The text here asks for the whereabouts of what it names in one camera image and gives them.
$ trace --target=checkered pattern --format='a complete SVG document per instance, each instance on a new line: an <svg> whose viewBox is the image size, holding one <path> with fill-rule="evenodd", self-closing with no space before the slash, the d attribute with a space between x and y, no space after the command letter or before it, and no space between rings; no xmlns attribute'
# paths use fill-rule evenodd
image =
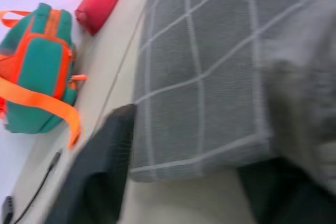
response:
<svg viewBox="0 0 336 224"><path fill-rule="evenodd" d="M132 177L201 176L272 156L265 42L309 0L148 0Z"/></svg>

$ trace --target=cable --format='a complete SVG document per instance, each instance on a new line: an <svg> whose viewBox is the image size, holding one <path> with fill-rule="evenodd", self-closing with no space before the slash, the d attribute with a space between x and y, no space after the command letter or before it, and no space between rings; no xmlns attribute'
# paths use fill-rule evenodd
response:
<svg viewBox="0 0 336 224"><path fill-rule="evenodd" d="M26 214L26 212L28 211L28 209L30 208L30 206L32 205L32 203L34 202L34 200L36 199L37 195L39 194L39 192L41 191L44 183L46 182L50 172L52 171L52 169L56 166L56 164L58 163L59 159L61 158L61 155L62 155L62 150L59 150L58 152L55 153L50 165L49 165L49 168L47 170L47 173L46 175L44 176L40 186L38 187L37 191L35 192L34 196L31 198L30 202L28 203L28 205L26 206L25 210L22 212L22 214L20 215L20 217L15 221L13 222L13 224L18 224L19 221L21 221L22 217Z"/></svg>

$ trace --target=red pouch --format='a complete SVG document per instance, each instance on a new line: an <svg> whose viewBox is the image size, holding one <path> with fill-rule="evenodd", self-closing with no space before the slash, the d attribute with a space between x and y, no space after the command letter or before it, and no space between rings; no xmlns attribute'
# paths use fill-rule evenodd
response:
<svg viewBox="0 0 336 224"><path fill-rule="evenodd" d="M91 35L103 26L118 0L83 0L75 11L77 21Z"/></svg>

